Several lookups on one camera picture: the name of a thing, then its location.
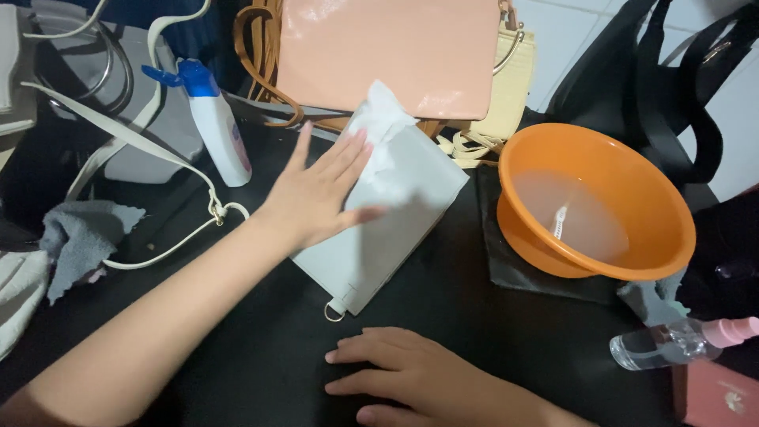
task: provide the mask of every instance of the pink handbag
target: pink handbag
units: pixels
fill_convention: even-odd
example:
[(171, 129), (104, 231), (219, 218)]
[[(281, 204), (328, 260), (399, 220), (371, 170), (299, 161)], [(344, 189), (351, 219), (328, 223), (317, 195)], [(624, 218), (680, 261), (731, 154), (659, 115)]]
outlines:
[(505, 0), (285, 0), (277, 89), (353, 111), (375, 80), (408, 114), (481, 120)]

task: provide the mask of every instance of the black table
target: black table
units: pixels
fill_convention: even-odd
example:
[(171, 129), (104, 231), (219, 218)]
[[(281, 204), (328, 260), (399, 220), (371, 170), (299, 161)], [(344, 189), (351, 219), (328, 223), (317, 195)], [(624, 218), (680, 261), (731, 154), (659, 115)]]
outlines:
[[(212, 171), (223, 202), (252, 211), (284, 167), (296, 134), (241, 127), (254, 169), (251, 182), (226, 188), (207, 160), (203, 167)], [(328, 146), (315, 139), (312, 156)], [(191, 197), (166, 210), (172, 195), (183, 191)], [(206, 188), (187, 171), (160, 186), (105, 183), (99, 197), (106, 196), (156, 217), (173, 213), (164, 226), (152, 226), (157, 232), (150, 239), (140, 234), (151, 229), (146, 218), (123, 244), (119, 260), (143, 261), (208, 219)], [(43, 301), (0, 362), (0, 401), (240, 222), (233, 213), (224, 226), (207, 229), (157, 265), (111, 271), (98, 283), (72, 289), (53, 307)], [(610, 338), (641, 327), (628, 308), (501, 289), (489, 281), (473, 179), (360, 316), (328, 322), (323, 308), (329, 299), (295, 264), (283, 262), (191, 355), (151, 417), (174, 425), (353, 425), (355, 412), (371, 398), (329, 397), (323, 385), (361, 367), (327, 365), (324, 353), (362, 327), (399, 326), (601, 425), (678, 425), (669, 370), (628, 372), (609, 354)]]

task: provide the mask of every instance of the microfiber cloth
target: microfiber cloth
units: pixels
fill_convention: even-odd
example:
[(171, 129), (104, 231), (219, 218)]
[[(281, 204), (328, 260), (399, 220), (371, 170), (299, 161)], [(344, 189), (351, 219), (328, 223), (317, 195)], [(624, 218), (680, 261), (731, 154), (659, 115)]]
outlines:
[(617, 295), (648, 327), (678, 321), (690, 312), (675, 301), (686, 269), (659, 280), (628, 282), (617, 290)]
[(116, 252), (116, 245), (144, 215), (144, 209), (104, 200), (67, 201), (50, 210), (39, 241), (57, 264), (47, 292), (50, 305)]

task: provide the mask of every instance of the orange plastic basin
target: orange plastic basin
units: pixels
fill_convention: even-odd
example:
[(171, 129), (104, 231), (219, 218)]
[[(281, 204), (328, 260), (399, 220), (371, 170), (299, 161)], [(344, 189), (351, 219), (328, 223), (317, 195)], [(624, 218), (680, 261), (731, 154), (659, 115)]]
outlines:
[[(675, 186), (631, 148), (590, 129), (546, 123), (516, 133), (501, 153), (503, 192), (498, 223), (527, 262), (559, 277), (603, 274), (622, 280), (657, 280), (685, 267), (696, 245), (693, 218)], [(531, 170), (579, 178), (617, 217), (629, 250), (604, 263), (558, 240), (528, 212), (512, 177)]]

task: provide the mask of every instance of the black handbag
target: black handbag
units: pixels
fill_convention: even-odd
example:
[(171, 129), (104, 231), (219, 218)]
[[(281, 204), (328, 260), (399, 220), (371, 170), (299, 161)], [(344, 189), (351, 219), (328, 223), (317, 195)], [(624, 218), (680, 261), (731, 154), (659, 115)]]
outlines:
[[(751, 3), (698, 33), (679, 67), (659, 64), (664, 18), (672, 0), (629, 0), (559, 85), (546, 111), (552, 122), (580, 125), (643, 154), (681, 190), (708, 183), (720, 166), (723, 139), (704, 106), (759, 38)], [(727, 26), (735, 26), (720, 39)], [(677, 135), (692, 126), (692, 162)]]

